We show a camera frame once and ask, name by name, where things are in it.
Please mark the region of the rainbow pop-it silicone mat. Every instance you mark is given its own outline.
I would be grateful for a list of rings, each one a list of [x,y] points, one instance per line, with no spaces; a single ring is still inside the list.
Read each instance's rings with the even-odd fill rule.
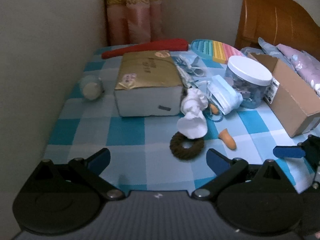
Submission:
[[[199,57],[213,60],[220,64],[227,64],[231,56],[244,56],[244,54],[228,44],[214,40],[193,40],[191,50]]]

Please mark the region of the white sock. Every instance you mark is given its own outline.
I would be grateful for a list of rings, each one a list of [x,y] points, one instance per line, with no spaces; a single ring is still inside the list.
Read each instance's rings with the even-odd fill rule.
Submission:
[[[177,122],[177,130],[188,139],[199,139],[208,132],[203,111],[208,107],[208,99],[198,88],[187,89],[187,96],[181,102],[184,117]]]

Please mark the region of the blue floral pillow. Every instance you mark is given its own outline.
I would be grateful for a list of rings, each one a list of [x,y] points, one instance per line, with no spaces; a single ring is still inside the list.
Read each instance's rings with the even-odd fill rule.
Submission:
[[[258,45],[260,46],[260,48],[245,47],[242,48],[240,51],[246,56],[249,53],[255,53],[257,55],[269,55],[276,58],[280,58],[281,56],[283,56],[283,54],[276,46],[267,43],[261,37],[258,38]]]

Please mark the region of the blue checkered tablecloth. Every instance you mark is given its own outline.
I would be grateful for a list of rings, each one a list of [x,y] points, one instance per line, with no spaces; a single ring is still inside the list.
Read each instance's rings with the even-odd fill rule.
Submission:
[[[87,158],[106,147],[111,152],[111,161],[101,177],[124,192],[192,192],[212,180],[215,174],[207,165],[205,151],[190,161],[172,155],[169,145],[177,131],[178,116],[122,118],[118,115],[113,89],[121,58],[103,60],[102,53],[103,49],[95,52],[85,66],[84,75],[101,78],[103,96],[97,101],[87,101],[79,87],[74,87],[53,129],[45,158],[64,164],[76,157]],[[218,138],[225,128],[235,140],[236,150],[230,150]],[[289,137],[268,105],[262,103],[256,109],[234,111],[221,122],[208,121],[204,147],[230,159],[240,157],[251,164],[261,164],[274,157],[275,146],[296,145],[307,137],[306,134]]]

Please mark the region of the red flat object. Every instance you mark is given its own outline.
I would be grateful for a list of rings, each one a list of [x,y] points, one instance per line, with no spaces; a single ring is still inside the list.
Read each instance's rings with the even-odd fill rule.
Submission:
[[[101,54],[102,59],[110,59],[117,56],[123,56],[125,53],[134,53],[141,51],[168,50],[168,51],[187,51],[188,41],[182,38],[173,38],[168,40],[153,41],[144,44],[137,44],[126,48],[106,51]]]

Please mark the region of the brown cardboard box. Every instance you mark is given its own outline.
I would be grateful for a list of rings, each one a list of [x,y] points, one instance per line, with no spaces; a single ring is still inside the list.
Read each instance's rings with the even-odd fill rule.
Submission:
[[[272,74],[265,101],[290,137],[310,132],[319,124],[319,97],[315,91],[280,59],[251,53]]]

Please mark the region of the blue ribbon bundle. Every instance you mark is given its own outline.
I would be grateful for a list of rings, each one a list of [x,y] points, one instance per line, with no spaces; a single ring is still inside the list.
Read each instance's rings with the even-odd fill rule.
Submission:
[[[185,57],[184,55],[172,56],[185,88],[197,87],[199,78],[206,77],[206,71],[199,66],[200,58]]]

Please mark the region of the wooden bed headboard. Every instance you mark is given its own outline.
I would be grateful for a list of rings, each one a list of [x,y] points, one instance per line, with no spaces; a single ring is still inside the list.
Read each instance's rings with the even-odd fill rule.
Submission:
[[[258,38],[304,50],[319,59],[319,26],[293,0],[243,0],[235,48],[257,47]]]

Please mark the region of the clear jar white lid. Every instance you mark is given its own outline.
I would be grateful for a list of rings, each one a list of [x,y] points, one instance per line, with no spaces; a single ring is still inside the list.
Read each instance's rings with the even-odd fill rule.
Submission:
[[[263,100],[272,74],[258,61],[234,55],[228,59],[224,79],[242,95],[242,107],[255,109]]]

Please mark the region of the pink floral quilt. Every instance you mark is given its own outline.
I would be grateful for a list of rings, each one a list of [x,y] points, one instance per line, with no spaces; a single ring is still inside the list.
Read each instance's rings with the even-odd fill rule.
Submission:
[[[293,65],[297,74],[319,96],[319,61],[308,53],[283,44],[278,44],[276,47]]]

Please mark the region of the pink striped curtain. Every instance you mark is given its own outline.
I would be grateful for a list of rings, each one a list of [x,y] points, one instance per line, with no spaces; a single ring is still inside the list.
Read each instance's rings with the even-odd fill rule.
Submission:
[[[162,0],[105,0],[112,46],[162,40]]]

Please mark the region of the dark brown hair scrunchie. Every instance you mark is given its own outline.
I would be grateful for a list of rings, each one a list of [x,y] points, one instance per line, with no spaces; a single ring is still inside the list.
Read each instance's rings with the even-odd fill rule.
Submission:
[[[188,139],[180,132],[175,133],[170,141],[170,150],[174,157],[180,160],[196,158],[204,148],[204,139]]]

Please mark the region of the gold and white box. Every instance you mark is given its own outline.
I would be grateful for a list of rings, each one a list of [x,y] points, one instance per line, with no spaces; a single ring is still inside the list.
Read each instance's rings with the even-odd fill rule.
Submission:
[[[121,117],[173,116],[183,89],[169,51],[132,52],[122,57],[114,97]]]

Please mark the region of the light blue face mask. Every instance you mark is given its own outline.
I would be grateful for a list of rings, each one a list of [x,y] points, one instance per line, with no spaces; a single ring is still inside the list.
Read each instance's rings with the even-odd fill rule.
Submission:
[[[242,95],[220,75],[212,76],[207,84],[206,95],[210,102],[217,105],[223,115],[238,109],[243,102]]]

